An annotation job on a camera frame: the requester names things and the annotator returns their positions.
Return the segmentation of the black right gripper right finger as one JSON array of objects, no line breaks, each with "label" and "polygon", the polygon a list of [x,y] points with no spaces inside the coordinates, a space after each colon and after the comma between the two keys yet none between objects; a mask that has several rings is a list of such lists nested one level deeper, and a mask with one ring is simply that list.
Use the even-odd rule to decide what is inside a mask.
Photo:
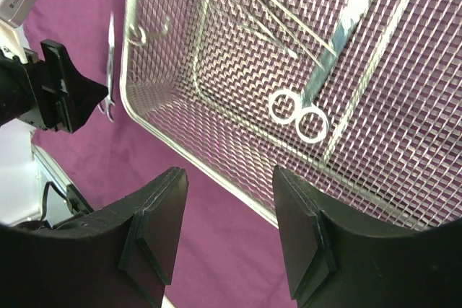
[{"label": "black right gripper right finger", "polygon": [[275,167],[274,207],[299,307],[459,307],[461,221],[414,231]]}]

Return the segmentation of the purple cloth wrap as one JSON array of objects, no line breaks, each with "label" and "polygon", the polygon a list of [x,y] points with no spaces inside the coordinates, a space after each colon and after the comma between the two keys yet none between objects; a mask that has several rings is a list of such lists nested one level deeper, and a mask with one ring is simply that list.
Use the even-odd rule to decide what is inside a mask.
[{"label": "purple cloth wrap", "polygon": [[[25,23],[31,48],[63,43],[86,77],[105,83],[108,23],[122,49],[125,0],[38,0]],[[63,168],[93,208],[138,190],[170,167],[189,187],[173,281],[176,307],[294,307],[278,230],[137,123],[118,103],[95,111],[76,133],[33,137]]]}]

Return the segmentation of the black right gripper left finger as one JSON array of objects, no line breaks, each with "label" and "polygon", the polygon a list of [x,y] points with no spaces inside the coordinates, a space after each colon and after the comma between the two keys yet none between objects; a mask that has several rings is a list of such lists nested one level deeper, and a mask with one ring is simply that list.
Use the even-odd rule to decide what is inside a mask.
[{"label": "black right gripper left finger", "polygon": [[188,195],[171,167],[136,192],[55,229],[1,227],[3,307],[160,307]]}]

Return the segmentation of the steel surgical scissors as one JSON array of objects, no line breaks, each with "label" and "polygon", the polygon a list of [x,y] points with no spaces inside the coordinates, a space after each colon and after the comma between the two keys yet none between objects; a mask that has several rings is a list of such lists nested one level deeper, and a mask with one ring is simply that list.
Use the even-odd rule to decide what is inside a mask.
[{"label": "steel surgical scissors", "polygon": [[111,108],[115,105],[113,101],[113,65],[114,65],[114,52],[115,52],[115,28],[114,28],[114,16],[110,13],[109,25],[108,25],[108,59],[106,64],[106,87],[108,94],[104,99],[104,104],[99,104],[99,110],[101,113],[106,114],[108,120],[112,123],[114,121]]}]

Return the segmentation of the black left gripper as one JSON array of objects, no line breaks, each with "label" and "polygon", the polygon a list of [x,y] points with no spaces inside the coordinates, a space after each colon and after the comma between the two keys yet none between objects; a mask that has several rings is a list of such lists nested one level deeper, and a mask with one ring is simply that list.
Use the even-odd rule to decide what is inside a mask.
[{"label": "black left gripper", "polygon": [[108,88],[82,75],[66,47],[53,40],[40,42],[44,61],[26,51],[1,54],[1,125],[17,119],[41,130],[75,133],[108,94]]}]

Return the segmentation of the metal mesh instrument tray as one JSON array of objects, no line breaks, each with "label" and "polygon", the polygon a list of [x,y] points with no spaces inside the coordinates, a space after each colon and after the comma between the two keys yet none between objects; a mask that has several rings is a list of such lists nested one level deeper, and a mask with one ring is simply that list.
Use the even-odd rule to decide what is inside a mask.
[{"label": "metal mesh instrument tray", "polygon": [[319,143],[275,123],[347,0],[126,0],[121,98],[133,121],[276,223],[295,172],[374,217],[423,230],[461,217],[461,0],[372,0],[314,103]]}]

